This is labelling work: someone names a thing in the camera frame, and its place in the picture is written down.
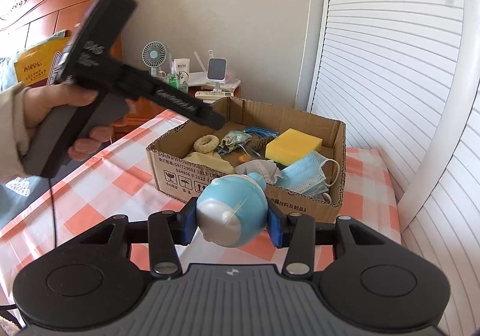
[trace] carved wooden headboard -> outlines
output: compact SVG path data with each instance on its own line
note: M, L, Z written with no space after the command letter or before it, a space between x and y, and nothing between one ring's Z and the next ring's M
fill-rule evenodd
M81 21L92 0L16 0L0 14L0 40L21 50L61 31L70 32ZM117 39L111 53L121 59L121 41Z

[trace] yellow package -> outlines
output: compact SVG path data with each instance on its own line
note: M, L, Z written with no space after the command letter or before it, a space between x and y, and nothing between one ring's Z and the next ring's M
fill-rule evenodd
M18 56L14 63L17 81L27 86L53 83L64 47L70 38L54 39L32 47Z

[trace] black cable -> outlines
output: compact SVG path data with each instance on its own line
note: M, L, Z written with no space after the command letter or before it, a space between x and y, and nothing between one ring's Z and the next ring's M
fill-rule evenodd
M49 181L50 199L52 199L52 221L53 221L53 247L57 247L57 216L55 214L55 202L53 200L52 181Z
M0 310L13 310L17 309L17 305L12 304L12 305L0 305Z
M23 328L18 322L18 319L13 314L11 314L8 310L0 310L0 316L2 316L5 320L8 320L14 323L18 327L18 329Z

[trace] cardboard box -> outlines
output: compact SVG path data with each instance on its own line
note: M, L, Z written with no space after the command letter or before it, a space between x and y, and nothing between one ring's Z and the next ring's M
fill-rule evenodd
M148 159L157 190L187 202L191 197L199 196L214 178L225 175L206 166L183 160L187 154L193 151L194 142L204 135L214 134L222 139L230 130L243 130L246 126L264 127L279 133L294 128L322 138L321 154L340 164L340 175L330 189L332 203L317 201L272 185L267 186L266 196L272 199L285 214L299 212L313 216L317 222L335 221L342 206L345 186L345 124L343 122L273 104L239 98L223 98L217 100L212 106L227 120L221 130L214 132L209 127L187 121L165 133L148 146ZM256 140L258 139L253 138L247 146ZM243 151L237 149L222 157L235 167L239 165L238 157L241 154L244 154ZM327 181L330 182L334 164L328 162L323 168Z

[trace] yellow sponge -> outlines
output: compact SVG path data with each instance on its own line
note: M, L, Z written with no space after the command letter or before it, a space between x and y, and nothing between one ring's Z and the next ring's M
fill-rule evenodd
M272 142L267 144L265 158L272 159L280 164L289 166L305 157L312 150L320 152L322 139L302 133L295 129L288 129Z

